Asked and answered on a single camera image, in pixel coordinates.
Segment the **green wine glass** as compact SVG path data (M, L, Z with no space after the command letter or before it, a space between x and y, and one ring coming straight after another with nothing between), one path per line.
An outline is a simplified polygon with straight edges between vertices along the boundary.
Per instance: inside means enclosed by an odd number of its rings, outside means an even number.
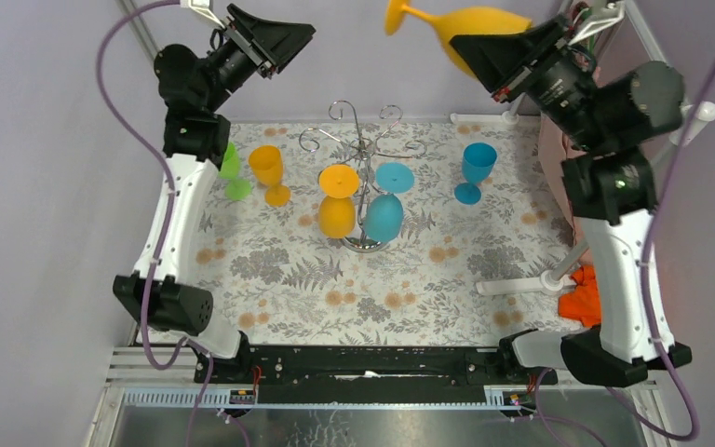
M230 200L241 201L252 192L251 183L240 176L241 166L242 163L236 147L232 142L229 142L223 155L219 175L227 181L224 194Z

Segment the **blue wine glass back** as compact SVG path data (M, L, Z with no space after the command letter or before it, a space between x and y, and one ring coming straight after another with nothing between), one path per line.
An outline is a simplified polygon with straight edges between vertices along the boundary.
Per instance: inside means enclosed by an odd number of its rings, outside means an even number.
M495 148L486 142L473 142L463 152L464 181L454 188L455 199L465 205L475 205L482 197L479 185L489 178L497 160Z

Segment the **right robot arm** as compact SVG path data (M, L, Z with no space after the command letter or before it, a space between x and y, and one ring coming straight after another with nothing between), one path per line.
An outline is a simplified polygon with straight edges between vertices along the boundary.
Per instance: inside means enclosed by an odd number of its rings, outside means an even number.
M517 34L456 34L455 53L499 101L530 97L579 156L562 182L592 255L601 321L580 332L527 330L503 338L496 369L518 384L533 369L568 371L593 386L627 387L649 371L678 368L692 350L669 329L649 238L658 206L641 145L679 129L685 85L663 61L647 61L598 86L574 59L558 16Z

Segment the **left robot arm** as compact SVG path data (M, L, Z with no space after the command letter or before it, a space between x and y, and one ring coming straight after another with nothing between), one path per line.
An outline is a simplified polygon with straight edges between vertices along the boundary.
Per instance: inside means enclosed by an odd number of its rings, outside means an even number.
M166 105L163 145L151 154L163 181L155 216L132 271L113 282L115 298L142 333L167 332L216 361L231 383L251 370L247 336L213 314L212 294L194 285L194 232L225 159L230 123L220 107L253 75L280 74L315 35L309 23L265 20L236 5L215 19L212 49L197 56L173 44L155 55Z

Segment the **orange wine glass back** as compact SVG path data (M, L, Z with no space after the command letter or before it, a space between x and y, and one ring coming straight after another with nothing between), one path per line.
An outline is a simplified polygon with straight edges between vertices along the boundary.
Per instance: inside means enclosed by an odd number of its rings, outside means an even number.
M284 166L277 147L263 145L254 149L249 156L249 166L257 181L267 187L264 200L268 205L277 208L289 202L291 192L282 183Z

